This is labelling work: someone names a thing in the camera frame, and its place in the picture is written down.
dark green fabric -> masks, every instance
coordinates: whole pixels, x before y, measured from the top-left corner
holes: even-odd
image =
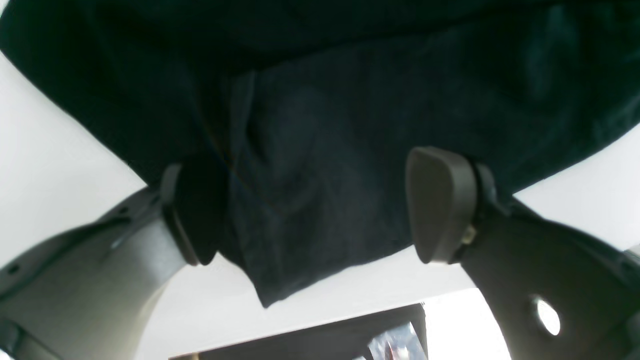
[[[263,304],[410,244],[435,145],[517,191],[638,122],[640,2],[11,0],[0,50],[144,180],[209,152]]]

hole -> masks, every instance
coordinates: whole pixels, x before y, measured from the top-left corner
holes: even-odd
[[[534,315],[542,330],[553,336],[560,334],[560,316],[553,306],[541,297],[533,299],[533,306]]]
[[[20,265],[15,264],[15,265],[11,266],[7,272],[9,273],[9,275],[13,275],[13,274],[17,273],[18,270],[20,270]]]

